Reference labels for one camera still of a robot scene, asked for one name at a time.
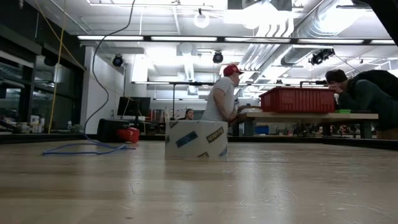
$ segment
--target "red plastic crate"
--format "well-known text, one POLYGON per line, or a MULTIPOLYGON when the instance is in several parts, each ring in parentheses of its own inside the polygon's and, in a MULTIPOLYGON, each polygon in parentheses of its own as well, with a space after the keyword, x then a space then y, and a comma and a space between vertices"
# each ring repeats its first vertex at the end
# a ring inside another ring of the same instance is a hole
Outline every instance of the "red plastic crate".
POLYGON ((333 113, 333 90, 275 87, 260 95, 261 108, 276 113, 333 113))

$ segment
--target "workshop table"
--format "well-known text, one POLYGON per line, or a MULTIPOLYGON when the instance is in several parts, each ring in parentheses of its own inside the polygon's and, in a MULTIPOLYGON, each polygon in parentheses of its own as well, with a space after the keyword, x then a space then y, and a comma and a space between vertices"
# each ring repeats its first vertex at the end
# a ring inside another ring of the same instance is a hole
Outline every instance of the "workshop table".
POLYGON ((244 136, 253 136, 256 123, 318 123, 323 127, 323 135, 330 136, 332 124, 360 124, 361 138, 372 138, 371 122, 379 119, 378 114, 344 113, 274 113, 247 112, 239 114, 239 122, 244 123, 244 136))

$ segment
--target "person in background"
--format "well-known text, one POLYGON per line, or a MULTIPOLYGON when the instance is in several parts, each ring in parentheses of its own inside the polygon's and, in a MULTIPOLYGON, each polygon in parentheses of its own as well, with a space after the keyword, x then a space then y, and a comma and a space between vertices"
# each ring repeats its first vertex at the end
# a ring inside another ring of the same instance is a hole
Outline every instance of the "person in background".
POLYGON ((179 120, 193 120, 193 109, 187 109, 185 112, 185 117, 184 118, 180 118, 179 120))
POLYGON ((373 70, 352 79, 342 70, 326 73, 329 88, 339 94, 341 109, 370 111, 379 115, 377 137, 398 139, 398 79, 387 71, 373 70))
POLYGON ((206 110, 201 119, 226 121, 230 124, 238 115, 234 108, 234 89, 239 85, 239 76, 243 72, 236 65, 228 65, 223 72, 224 77, 217 80, 210 91, 206 110))

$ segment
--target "white t-shirt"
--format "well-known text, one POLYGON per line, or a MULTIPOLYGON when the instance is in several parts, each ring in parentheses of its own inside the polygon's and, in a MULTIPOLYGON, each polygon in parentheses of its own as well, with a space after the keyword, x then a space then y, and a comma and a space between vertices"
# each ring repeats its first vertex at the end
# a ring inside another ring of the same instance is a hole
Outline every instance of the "white t-shirt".
POLYGON ((220 89, 225 93, 224 97, 224 108, 228 114, 231 114, 234 110, 235 97, 234 97, 234 85, 230 78, 220 78, 213 86, 207 99, 206 110, 201 117, 202 120, 206 121, 224 121, 222 115, 218 112, 216 102, 214 101, 214 90, 220 89))

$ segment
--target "blue cable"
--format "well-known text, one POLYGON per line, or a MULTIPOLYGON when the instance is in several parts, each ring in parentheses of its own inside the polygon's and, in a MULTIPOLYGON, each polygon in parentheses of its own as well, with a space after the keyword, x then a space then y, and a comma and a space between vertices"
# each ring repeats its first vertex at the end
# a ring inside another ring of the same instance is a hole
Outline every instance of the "blue cable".
POLYGON ((116 151, 122 150, 122 149, 135 149, 135 148, 127 148, 125 144, 123 144, 122 146, 116 147, 116 146, 110 146, 110 145, 108 145, 108 144, 104 144, 104 143, 101 143, 101 142, 96 142, 96 141, 90 139, 90 138, 87 136, 87 134, 86 134, 86 127, 87 127, 88 121, 89 121, 96 113, 98 113, 100 110, 102 110, 102 108, 104 108, 105 105, 106 105, 106 104, 108 103, 108 101, 109 101, 109 92, 108 92, 108 90, 101 84, 101 82, 98 80, 97 76, 95 75, 95 71, 94 71, 95 55, 97 54, 97 51, 98 51, 98 49, 99 49, 101 43, 104 41, 105 38, 107 38, 107 36, 110 36, 110 35, 113 35, 113 34, 117 34, 118 32, 121 32, 121 31, 127 29, 127 28, 130 26, 131 18, 132 18, 132 10, 133 10, 133 8, 134 8, 134 3, 135 3, 135 2, 136 2, 136 0, 133 0, 133 2, 132 2, 132 4, 131 4, 130 17, 129 17, 129 22, 127 23, 127 25, 126 25, 125 27, 123 27, 122 29, 119 29, 119 30, 117 30, 117 31, 114 31, 114 32, 112 32, 112 33, 110 33, 110 34, 108 34, 108 35, 105 35, 105 36, 102 38, 102 40, 98 43, 98 45, 97 45, 97 47, 95 48, 95 51, 94 51, 93 65, 92 65, 92 67, 93 67, 93 76, 94 76, 95 80, 97 81, 98 85, 99 85, 103 90, 105 90, 105 92, 106 92, 106 101, 105 101, 104 104, 102 104, 102 105, 100 106, 100 108, 98 108, 96 111, 94 111, 94 113, 93 113, 90 117, 88 117, 88 119, 86 120, 85 128, 84 128, 83 134, 84 134, 84 136, 86 137, 86 139, 89 140, 89 141, 91 141, 92 143, 66 144, 66 145, 64 145, 64 146, 56 147, 55 149, 49 149, 49 150, 44 151, 44 152, 42 153, 43 156, 45 156, 45 155, 51 155, 51 154, 57 154, 57 155, 80 155, 80 154, 104 155, 104 154, 110 154, 110 153, 113 153, 113 152, 116 152, 116 151), (64 148, 64 147, 81 146, 81 145, 101 146, 101 147, 107 147, 108 149, 113 149, 113 150, 108 151, 108 152, 54 152, 55 150, 62 149, 62 148, 64 148))

